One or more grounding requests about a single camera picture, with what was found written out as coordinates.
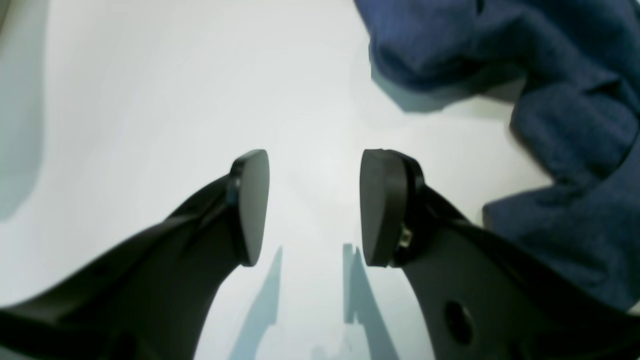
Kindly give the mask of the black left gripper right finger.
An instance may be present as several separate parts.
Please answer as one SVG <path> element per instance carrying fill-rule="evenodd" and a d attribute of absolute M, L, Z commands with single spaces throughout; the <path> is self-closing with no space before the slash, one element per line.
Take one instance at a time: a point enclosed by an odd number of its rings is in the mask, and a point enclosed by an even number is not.
<path fill-rule="evenodd" d="M 364 150 L 359 191 L 364 262 L 405 275 L 437 360 L 639 358 L 638 316 L 471 223 L 413 157 Z"/>

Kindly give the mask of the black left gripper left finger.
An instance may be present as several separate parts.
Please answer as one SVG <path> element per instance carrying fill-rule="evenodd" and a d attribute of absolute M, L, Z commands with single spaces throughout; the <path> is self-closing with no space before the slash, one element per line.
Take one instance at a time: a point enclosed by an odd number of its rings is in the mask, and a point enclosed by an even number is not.
<path fill-rule="evenodd" d="M 265 233 L 266 150 L 238 157 L 159 223 L 51 288 L 1 308 L 3 360 L 192 360 L 228 276 Z"/>

